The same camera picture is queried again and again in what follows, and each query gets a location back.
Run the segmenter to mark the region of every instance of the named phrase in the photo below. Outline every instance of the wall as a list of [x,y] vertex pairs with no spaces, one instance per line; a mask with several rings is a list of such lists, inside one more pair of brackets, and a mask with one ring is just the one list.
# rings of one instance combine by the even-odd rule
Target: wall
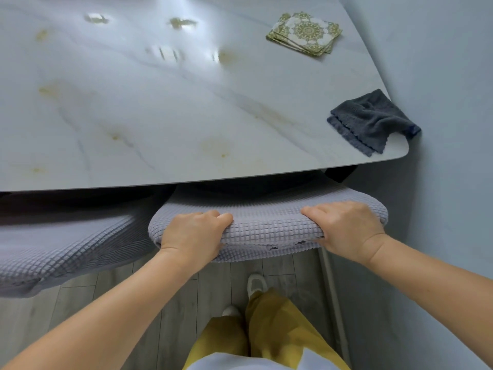
[[[391,236],[493,278],[493,0],[341,1],[423,129],[408,156],[358,167],[348,184],[387,206]],[[487,368],[390,285],[334,263],[354,369]]]

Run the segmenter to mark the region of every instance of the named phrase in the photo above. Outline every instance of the white shoe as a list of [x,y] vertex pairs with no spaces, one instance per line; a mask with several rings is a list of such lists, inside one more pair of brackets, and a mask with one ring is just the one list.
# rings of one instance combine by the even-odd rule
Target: white shoe
[[267,289],[267,282],[265,281],[263,275],[251,274],[248,277],[248,284],[246,286],[248,298],[251,298],[251,296],[257,291],[267,292]]
[[223,310],[222,316],[243,318],[243,314],[238,310],[238,308],[235,305],[229,305],[225,310]]

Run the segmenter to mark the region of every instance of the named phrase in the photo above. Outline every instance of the hand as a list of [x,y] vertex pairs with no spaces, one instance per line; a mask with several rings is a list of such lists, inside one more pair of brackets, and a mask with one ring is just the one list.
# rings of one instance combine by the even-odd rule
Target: hand
[[305,206],[301,214],[318,224],[324,237],[317,240],[328,251],[367,265],[385,238],[377,216],[362,203],[346,201]]
[[218,255],[222,233],[231,222],[230,213],[220,215],[217,210],[179,214],[164,230],[159,252],[176,256],[191,276]]

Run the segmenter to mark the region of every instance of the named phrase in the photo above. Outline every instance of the dish towel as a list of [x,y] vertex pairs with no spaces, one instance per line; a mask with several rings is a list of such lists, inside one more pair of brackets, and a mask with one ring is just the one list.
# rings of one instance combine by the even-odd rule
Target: dish towel
[[[155,249],[147,227],[166,199],[162,192],[85,208],[67,195],[73,207],[46,201],[56,202],[55,196],[1,198],[0,297],[31,297],[79,275],[136,261]],[[83,197],[87,205],[90,198]]]
[[318,247],[313,239],[324,233],[300,213],[305,205],[324,202],[359,201],[367,204],[387,222],[387,209],[378,200],[336,183],[318,172],[299,186],[271,193],[258,199],[239,199],[236,195],[211,192],[193,184],[179,184],[169,200],[152,217],[149,235],[158,247],[164,229],[180,213],[208,211],[230,212],[234,221],[221,239],[225,247],[216,262],[244,261],[286,255]]
[[368,157],[374,152],[382,154],[388,136],[394,132],[410,140],[421,131],[380,89],[344,101],[330,113],[327,122]]

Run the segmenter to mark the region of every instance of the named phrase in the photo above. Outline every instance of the stack of napkins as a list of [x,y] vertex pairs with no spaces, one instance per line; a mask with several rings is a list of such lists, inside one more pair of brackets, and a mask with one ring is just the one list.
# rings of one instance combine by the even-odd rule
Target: stack of napkins
[[317,57],[332,51],[334,40],[341,32],[337,23],[323,21],[305,12],[284,13],[266,38]]

